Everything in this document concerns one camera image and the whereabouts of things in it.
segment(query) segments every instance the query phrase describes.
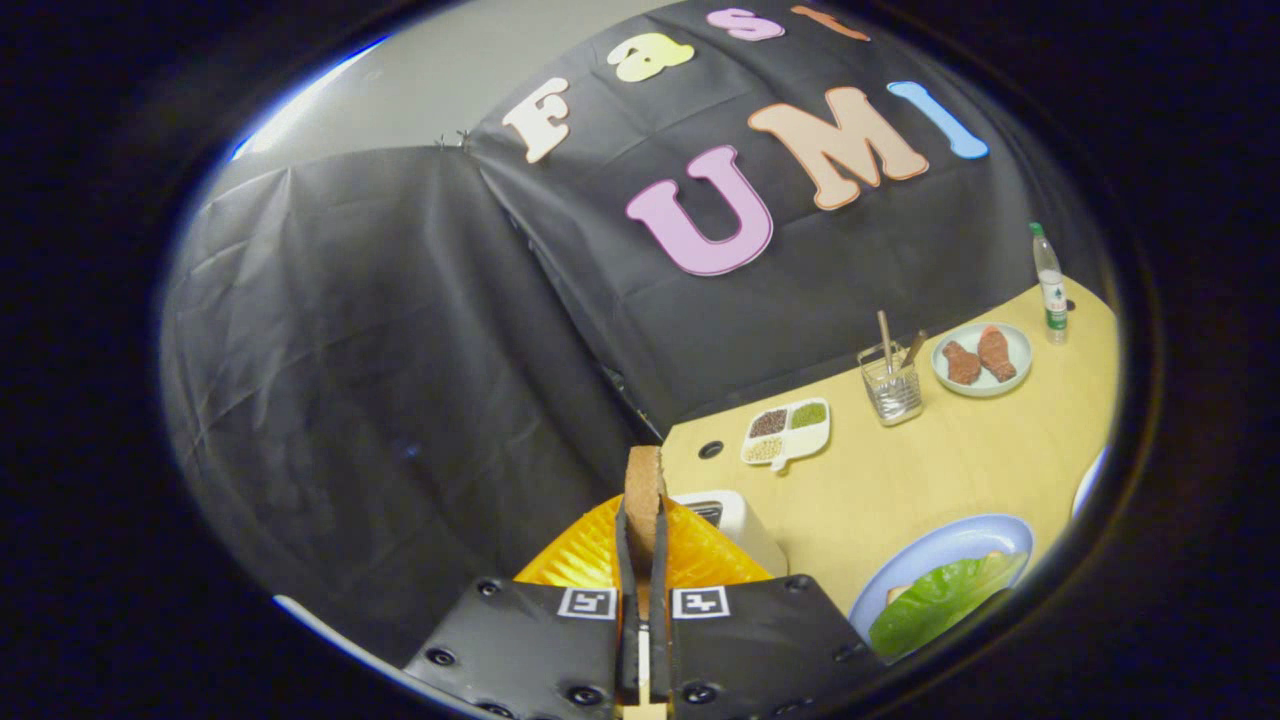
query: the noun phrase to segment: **white plate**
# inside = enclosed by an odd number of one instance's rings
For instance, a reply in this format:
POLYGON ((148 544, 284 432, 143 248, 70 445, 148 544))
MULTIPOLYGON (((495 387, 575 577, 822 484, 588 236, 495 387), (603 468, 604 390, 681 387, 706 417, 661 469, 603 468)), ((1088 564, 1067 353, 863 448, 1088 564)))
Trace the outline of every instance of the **white plate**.
POLYGON ((765 465, 768 464, 774 473, 781 473, 786 468, 788 460, 795 460, 796 457, 804 457, 806 455, 813 455, 823 447, 827 446, 827 439, 831 438, 831 405, 820 397, 810 397, 809 400, 801 400, 799 402, 791 402, 788 405, 781 405, 778 407, 769 407, 763 413, 758 413, 751 421, 746 424, 746 432, 742 436, 742 451, 740 456, 742 462, 748 465, 765 465), (827 419, 820 423, 814 423, 813 425, 804 425, 801 428, 791 428, 791 418, 795 411, 805 405, 822 405, 827 411, 827 419), (768 413, 774 413, 777 410, 786 410, 787 419, 782 425, 782 430, 768 434, 751 437, 751 425, 755 424, 758 419, 768 413), (756 443, 778 438, 782 441, 782 451, 768 460, 748 460, 746 451, 754 447, 756 443))
POLYGON ((991 397, 993 395, 1006 393, 1020 386, 1023 380, 1027 379, 1027 373, 1030 372, 1030 369, 1032 343, 1027 340, 1027 336, 1023 334, 1023 331, 1010 325, 1009 323, 975 323, 973 325, 965 325, 945 334, 942 340, 938 341, 938 345, 933 347, 933 374, 938 377, 938 382, 948 389, 970 397, 991 397), (974 380, 972 386, 963 386, 947 379, 947 368, 950 366, 950 361, 947 360, 947 356, 942 354, 942 348, 946 347, 948 342, 955 341, 960 345, 960 347, 977 355, 978 338, 982 337, 982 331, 984 331, 988 325, 996 325, 996 328, 1005 334, 1005 340, 1009 341, 1009 361, 1014 364, 1014 369, 1018 370, 1018 374, 1006 382, 1000 382, 996 379, 996 375, 991 374, 991 370, 983 368, 982 374, 978 375, 978 379, 974 380))
MULTIPOLYGON (((1029 559, 1033 546, 1030 527, 1012 515, 975 515, 943 525, 906 546, 876 573, 854 602, 849 621, 870 644, 872 624, 884 611, 890 589, 909 585, 943 565, 984 557, 993 550, 1009 555, 1025 552, 1029 559)), ((1018 582, 1025 569, 1023 564, 1009 584, 1018 582)))

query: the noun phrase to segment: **black plastic sheet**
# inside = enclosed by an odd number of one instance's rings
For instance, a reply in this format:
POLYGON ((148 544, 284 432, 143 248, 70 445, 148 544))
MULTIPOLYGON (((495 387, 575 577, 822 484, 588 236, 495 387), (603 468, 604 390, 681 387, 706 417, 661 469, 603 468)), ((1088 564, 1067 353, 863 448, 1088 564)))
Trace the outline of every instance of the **black plastic sheet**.
POLYGON ((236 557, 376 655, 621 492, 626 414, 456 150, 280 170, 204 208, 164 310, 191 492, 236 557))

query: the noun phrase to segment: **blue plate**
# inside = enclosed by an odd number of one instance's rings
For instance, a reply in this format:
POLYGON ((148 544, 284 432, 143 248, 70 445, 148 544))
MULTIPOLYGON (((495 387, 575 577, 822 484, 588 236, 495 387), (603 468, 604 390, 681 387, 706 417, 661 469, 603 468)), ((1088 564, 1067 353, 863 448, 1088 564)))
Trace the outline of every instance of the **blue plate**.
POLYGON ((1084 503, 1084 498, 1089 497, 1089 491, 1093 489, 1093 480, 1098 477, 1098 470, 1102 468, 1102 461, 1107 457, 1106 447, 1098 454, 1098 457, 1089 465, 1089 469, 1084 471, 1084 478, 1080 479, 1080 484, 1075 488, 1075 500, 1071 501, 1071 518, 1075 518, 1076 512, 1080 511, 1080 505, 1084 503))
MULTIPOLYGON (((1032 555, 1034 541, 1032 529, 1012 515, 975 515, 943 525, 906 546, 876 573, 876 577, 858 596, 849 621, 854 630, 870 644, 872 623, 884 611, 888 591, 909 585, 929 570, 950 565, 957 560, 979 559, 993 550, 1032 555)), ((1019 570, 1010 584, 1023 574, 1019 570)))

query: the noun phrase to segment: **wooden table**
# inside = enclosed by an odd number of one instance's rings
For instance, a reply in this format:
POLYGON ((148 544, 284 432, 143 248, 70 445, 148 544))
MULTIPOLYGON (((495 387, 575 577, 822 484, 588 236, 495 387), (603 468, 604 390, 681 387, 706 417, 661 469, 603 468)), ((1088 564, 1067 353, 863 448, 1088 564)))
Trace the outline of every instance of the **wooden table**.
POLYGON ((1066 287, 1075 301, 1066 345, 1046 337, 1038 286, 972 320, 1010 323, 1030 340, 1032 369, 1011 392, 973 398, 942 387, 929 360, 940 334, 916 359, 922 415, 882 427, 855 368, 672 428, 662 450, 668 493, 740 492, 791 573, 817 578, 845 612, 895 553, 972 515, 1025 520, 1036 537, 1034 566, 1066 527, 1076 486, 1107 443, 1119 382, 1115 314, 1074 281, 1066 287), (831 439, 822 451, 792 460, 782 474, 742 462, 751 418, 815 396, 831 404, 831 439), (698 450, 716 439, 724 450, 699 459, 698 450))

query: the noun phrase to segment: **lettuce leaf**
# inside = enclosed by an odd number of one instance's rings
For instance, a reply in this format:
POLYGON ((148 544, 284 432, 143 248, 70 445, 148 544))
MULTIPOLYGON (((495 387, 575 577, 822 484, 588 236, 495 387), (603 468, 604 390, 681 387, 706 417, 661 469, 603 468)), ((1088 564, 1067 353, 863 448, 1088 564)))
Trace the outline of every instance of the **lettuce leaf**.
POLYGON ((925 573, 872 623, 872 650, 884 657, 911 652, 1009 587, 1025 552, 960 560, 925 573))

